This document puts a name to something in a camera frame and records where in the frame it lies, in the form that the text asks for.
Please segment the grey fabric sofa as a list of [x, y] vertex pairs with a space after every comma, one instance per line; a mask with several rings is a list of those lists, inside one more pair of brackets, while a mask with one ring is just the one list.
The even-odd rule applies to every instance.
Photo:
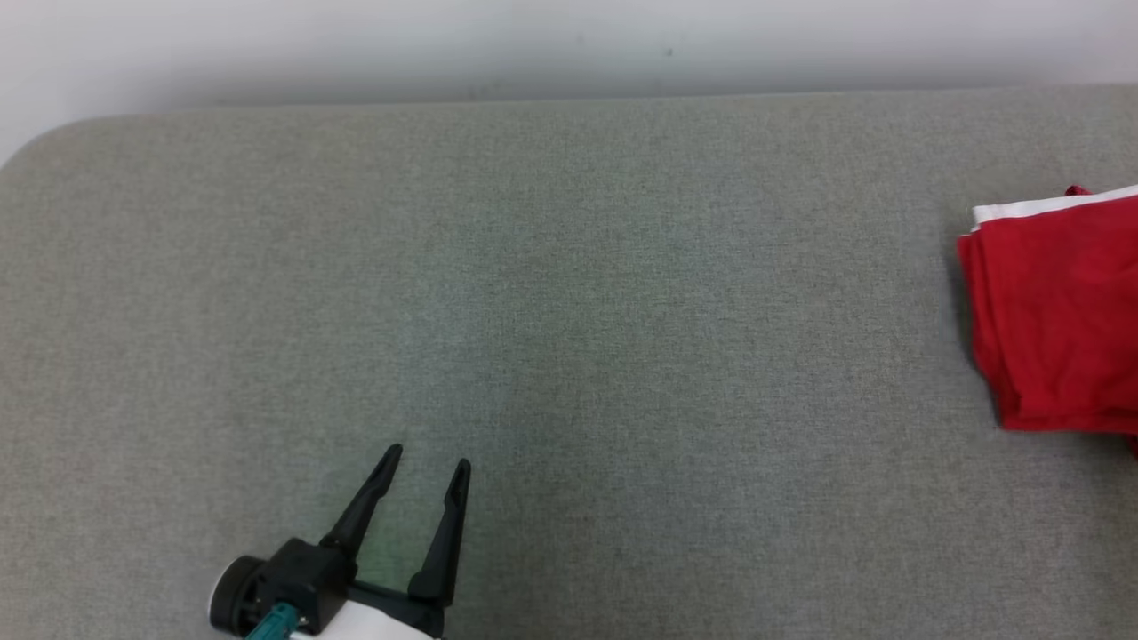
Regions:
[[240, 108], [0, 167], [0, 640], [222, 640], [236, 556], [459, 640], [1138, 640], [1138, 461], [997, 426], [971, 208], [1138, 182], [1138, 87]]

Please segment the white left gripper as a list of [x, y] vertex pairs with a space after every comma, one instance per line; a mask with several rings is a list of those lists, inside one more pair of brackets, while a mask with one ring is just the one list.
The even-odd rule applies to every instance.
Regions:
[[[386, 450], [319, 547], [357, 559], [403, 450], [398, 443]], [[424, 563], [406, 591], [361, 580], [289, 588], [289, 604], [300, 616], [292, 640], [439, 640], [445, 608], [452, 606], [456, 588], [470, 479], [470, 461], [461, 459], [445, 492], [444, 512]]]

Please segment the red shirt with white print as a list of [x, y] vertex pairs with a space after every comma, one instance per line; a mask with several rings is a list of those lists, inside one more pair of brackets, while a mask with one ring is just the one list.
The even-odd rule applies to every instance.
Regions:
[[1138, 445], [1138, 184], [979, 205], [957, 254], [1000, 426]]

